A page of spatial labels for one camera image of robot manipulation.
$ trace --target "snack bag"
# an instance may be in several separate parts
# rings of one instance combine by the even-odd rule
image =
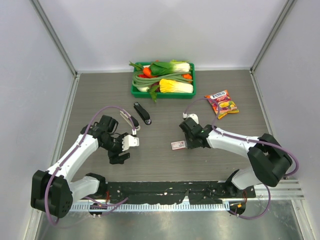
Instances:
[[[219,104],[220,113],[218,119],[222,119],[227,114],[236,114],[239,112],[235,102],[231,100],[228,90],[224,90],[213,95],[206,95],[205,98],[209,99],[208,101],[211,104],[215,114],[218,113],[218,106],[211,101],[211,99],[215,100]]]

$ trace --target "white wall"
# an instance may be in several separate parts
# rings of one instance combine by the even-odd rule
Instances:
[[[296,177],[315,227],[320,223],[319,10],[319,0],[298,0],[256,71],[272,129],[300,160]]]
[[[129,61],[251,67],[286,0],[40,0],[80,71]]]
[[[72,75],[28,0],[0,1],[1,239],[20,240],[31,180],[57,141]]]

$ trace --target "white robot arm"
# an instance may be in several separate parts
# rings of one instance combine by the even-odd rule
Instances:
[[[50,213],[58,218],[63,218],[76,202],[88,195],[102,196],[106,192],[106,179],[98,174],[88,173],[84,178],[76,182],[72,179],[86,159],[99,147],[108,151],[111,164],[123,164],[130,157],[130,153],[124,153],[130,147],[139,146],[139,138],[128,133],[113,137],[113,129],[118,122],[110,116],[103,115],[100,122],[90,126],[84,141],[79,145],[87,126],[78,136],[73,146],[47,171],[38,170],[32,178],[31,206],[45,211],[45,190],[50,177],[55,173],[52,186],[50,187],[48,206]],[[60,163],[75,149],[68,161],[60,167]]]
[[[213,129],[211,125],[201,127],[195,114],[184,115],[183,118],[184,121],[179,126],[184,132],[188,149],[199,147],[223,149],[250,161],[250,167],[235,171],[226,181],[229,185],[227,190],[231,195],[261,183],[275,187],[292,165],[291,158],[284,151],[250,142],[250,140],[262,141],[280,146],[270,134],[265,133],[261,137],[244,136],[217,127]]]

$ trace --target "gray tabletop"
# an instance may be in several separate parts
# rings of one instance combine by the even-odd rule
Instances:
[[[140,123],[137,136],[140,146],[129,150],[131,157],[123,165],[109,164],[108,153],[98,149],[82,165],[74,180],[87,173],[100,174],[108,181],[201,181],[226,180],[236,169],[246,168],[249,161],[220,149],[172,150],[171,142],[184,140],[179,128],[182,113],[194,99],[228,90],[239,113],[228,114],[217,125],[226,131],[247,136],[267,133],[267,126],[248,70],[197,71],[197,94],[194,99],[134,98],[130,93],[132,73],[82,74],[76,91],[63,148],[63,155],[75,142],[80,130],[92,116],[107,105],[117,105]],[[139,102],[150,114],[152,124],[145,125],[133,108]],[[198,102],[191,109],[202,126],[210,124],[215,113],[208,102]],[[118,133],[131,132],[130,126],[115,109],[103,114],[119,122]]]

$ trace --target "purple cable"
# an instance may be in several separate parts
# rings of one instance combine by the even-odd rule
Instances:
[[[125,203],[127,200],[128,200],[128,198],[126,197],[124,200],[122,200],[122,201],[114,204],[115,207],[114,207],[113,209],[111,209],[111,210],[108,211],[108,212],[105,212],[105,213],[101,214],[100,216],[102,217],[102,216],[109,215],[110,213],[112,213],[113,211],[115,211],[117,208],[119,208],[120,205],[123,204],[123,203]],[[84,220],[87,220],[88,218],[90,218],[90,217],[84,217],[84,218],[82,218],[81,220],[77,221],[75,224],[72,224],[72,225],[70,225],[70,226],[55,226],[55,227],[56,227],[56,228],[59,228],[59,229],[70,229],[70,228],[73,228],[74,226],[78,225],[79,223],[82,223]],[[43,234],[42,234],[41,240],[45,239],[45,236],[46,236],[46,234],[47,234],[47,232],[48,232],[48,230],[49,230],[49,226],[50,226],[50,224],[48,224],[48,225],[46,226],[46,229],[44,230],[44,232],[43,232]]]
[[[270,207],[270,203],[271,203],[271,193],[270,193],[270,189],[268,188],[267,185],[264,185],[264,186],[265,186],[266,190],[268,191],[268,203],[267,203],[264,211],[263,211],[260,215],[258,215],[258,216],[242,216],[242,215],[238,215],[236,212],[231,211],[231,210],[230,210],[229,212],[232,213],[233,215],[241,218],[241,219],[253,220],[253,219],[261,218],[263,215],[265,215],[265,214],[267,213],[267,211],[268,211],[268,209],[269,209],[269,207]]]
[[[92,201],[92,202],[94,202],[96,204],[99,204],[99,205],[105,206],[105,207],[114,207],[114,206],[118,205],[118,203],[115,203],[115,204],[107,204],[106,203],[106,204],[104,204],[104,203],[98,202],[97,200],[95,200],[95,199],[93,199],[93,198],[91,198],[89,196],[86,196],[85,199],[88,199],[88,200],[90,200],[90,201]]]
[[[79,144],[76,145],[74,147],[74,149],[65,157],[65,159],[59,164],[59,167],[57,167],[55,169],[55,171],[53,172],[53,174],[51,175],[50,179],[49,179],[49,182],[48,184],[46,185],[46,188],[45,188],[45,192],[44,192],[44,209],[45,209],[45,214],[46,214],[46,217],[48,218],[48,221],[51,225],[53,226],[56,226],[59,222],[59,218],[54,221],[52,218],[51,218],[51,215],[50,215],[50,210],[49,210],[49,204],[48,204],[48,197],[49,197],[49,190],[50,190],[50,186],[57,174],[57,172],[61,169],[61,167],[65,164],[65,162],[72,156],[72,154],[75,153],[75,151],[79,148],[79,146],[83,143],[83,141],[85,140],[86,138],[86,135],[90,129],[90,125],[92,125],[92,123],[94,122],[94,120],[96,119],[96,117],[104,110],[106,109],[109,109],[109,108],[116,108],[116,109],[119,109],[121,111],[124,112],[124,114],[128,117],[128,119],[130,120],[131,124],[132,124],[132,130],[136,130],[136,127],[134,125],[134,122],[132,121],[129,113],[127,113],[127,111],[125,111],[123,108],[119,107],[119,106],[105,106],[103,108],[101,108],[90,120],[88,126],[86,127],[85,129],[85,132],[81,138],[81,140],[79,141]]]
[[[219,106],[219,104],[218,104],[215,100],[209,99],[209,98],[206,98],[206,97],[199,98],[199,99],[193,101],[192,103],[190,103],[190,104],[186,107],[186,109],[185,109],[185,111],[184,111],[184,114],[187,114],[188,109],[189,109],[195,102],[198,102],[198,101],[200,101],[200,100],[212,101],[213,103],[215,103],[215,104],[217,105],[218,111],[217,111],[217,113],[216,113],[216,117],[215,117],[215,118],[213,119],[213,121],[212,121],[212,125],[211,125],[211,126],[212,126],[212,129],[213,129],[216,133],[222,134],[220,131],[218,131],[218,130],[215,128],[215,123],[216,123],[216,121],[217,121],[217,119],[218,119],[218,116],[219,116],[219,113],[220,113],[220,109],[221,109],[220,106]],[[229,137],[229,138],[233,138],[233,139],[237,139],[237,140],[241,140],[241,141],[245,141],[245,142],[247,141],[246,138],[243,138],[243,137],[240,137],[240,136],[235,136],[235,135],[228,134],[228,133],[223,133],[223,135],[224,135],[224,136],[227,136],[227,137]],[[289,150],[287,150],[287,149],[285,149],[285,148],[283,148],[283,147],[281,147],[281,146],[279,146],[279,145],[276,145],[276,144],[273,144],[273,143],[269,143],[269,142],[265,142],[265,141],[248,139],[248,142],[271,146],[271,147],[273,147],[273,148],[280,149],[281,151],[287,153],[287,154],[294,160],[294,162],[295,162],[295,169],[294,169],[292,172],[289,172],[289,173],[285,174],[284,176],[286,176],[286,177],[287,177],[287,176],[291,176],[291,175],[295,174],[295,173],[298,171],[298,169],[299,169],[299,161],[298,161],[298,159],[296,158],[296,156],[294,156],[293,153],[291,153]],[[265,210],[263,211],[263,213],[261,213],[261,214],[258,215],[258,216],[241,216],[241,215],[239,215],[239,218],[248,219],[248,220],[257,219],[257,218],[262,217],[262,216],[267,212],[267,210],[268,210],[269,207],[270,207],[270,203],[271,203],[271,193],[270,193],[269,188],[268,188],[266,185],[264,185],[264,186],[266,187],[266,189],[267,189],[267,191],[268,191],[268,203],[267,203],[266,208],[265,208]]]

